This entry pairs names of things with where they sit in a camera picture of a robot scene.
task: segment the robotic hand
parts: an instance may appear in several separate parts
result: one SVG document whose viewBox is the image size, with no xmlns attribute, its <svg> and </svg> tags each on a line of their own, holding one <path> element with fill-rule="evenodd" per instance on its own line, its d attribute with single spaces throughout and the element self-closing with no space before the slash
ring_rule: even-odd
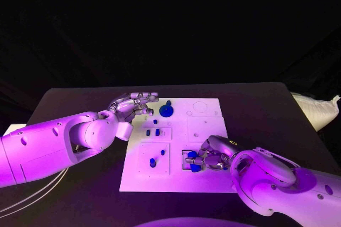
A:
<svg viewBox="0 0 341 227">
<path fill-rule="evenodd" d="M 41 179 L 126 141 L 135 115 L 152 115 L 157 93 L 129 93 L 108 108 L 25 126 L 0 138 L 0 188 Z"/>
<path fill-rule="evenodd" d="M 301 226 L 341 226 L 341 177 L 298 167 L 261 148 L 245 150 L 220 136 L 209 136 L 197 157 L 184 160 L 212 170 L 229 167 L 236 194 L 258 214 L 280 212 Z"/>
</svg>

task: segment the small blue cylinder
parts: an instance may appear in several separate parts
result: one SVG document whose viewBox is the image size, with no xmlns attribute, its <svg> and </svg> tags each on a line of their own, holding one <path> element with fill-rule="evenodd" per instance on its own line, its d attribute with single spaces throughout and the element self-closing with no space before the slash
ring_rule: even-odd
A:
<svg viewBox="0 0 341 227">
<path fill-rule="evenodd" d="M 154 161 L 154 159 L 151 158 L 148 162 L 150 162 L 150 167 L 152 168 L 152 167 L 155 166 L 155 161 Z"/>
</svg>

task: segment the hole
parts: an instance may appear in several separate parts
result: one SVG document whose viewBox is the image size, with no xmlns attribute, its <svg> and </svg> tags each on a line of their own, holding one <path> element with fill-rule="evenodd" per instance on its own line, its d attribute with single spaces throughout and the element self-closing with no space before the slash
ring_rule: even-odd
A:
<svg viewBox="0 0 341 227">
<path fill-rule="evenodd" d="M 25 145 L 27 145 L 27 138 L 25 138 L 25 137 L 21 137 L 20 142 L 21 142 L 21 144 L 25 146 Z"/>
<path fill-rule="evenodd" d="M 332 188 L 327 185 L 324 185 L 324 192 L 332 195 Z"/>
<path fill-rule="evenodd" d="M 53 132 L 54 136 L 57 137 L 57 128 L 56 127 L 51 129 L 51 132 Z"/>
</svg>

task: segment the black backdrop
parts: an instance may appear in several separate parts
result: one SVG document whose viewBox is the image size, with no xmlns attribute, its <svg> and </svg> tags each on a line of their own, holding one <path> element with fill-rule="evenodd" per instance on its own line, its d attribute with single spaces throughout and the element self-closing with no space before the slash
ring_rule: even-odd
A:
<svg viewBox="0 0 341 227">
<path fill-rule="evenodd" d="M 0 3 L 2 127 L 50 87 L 283 81 L 336 93 L 339 0 Z"/>
</svg>

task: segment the black surface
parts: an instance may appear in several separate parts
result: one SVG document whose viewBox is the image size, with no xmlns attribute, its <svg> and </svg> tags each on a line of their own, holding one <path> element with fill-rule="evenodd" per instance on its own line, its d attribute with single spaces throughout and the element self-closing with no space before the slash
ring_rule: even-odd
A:
<svg viewBox="0 0 341 227">
<path fill-rule="evenodd" d="M 281 83 L 50 89 L 28 124 L 99 111 L 124 92 L 160 97 L 219 99 L 226 133 L 243 147 L 261 146 L 301 166 L 341 174 L 341 169 Z M 236 194 L 118 192 L 126 142 L 115 139 L 100 154 L 69 168 L 54 190 L 24 211 L 0 219 L 1 226 L 132 226 L 171 217 L 209 217 L 255 226 L 297 226 L 283 214 L 254 213 Z M 51 177 L 0 193 L 1 207 L 24 198 Z"/>
</svg>

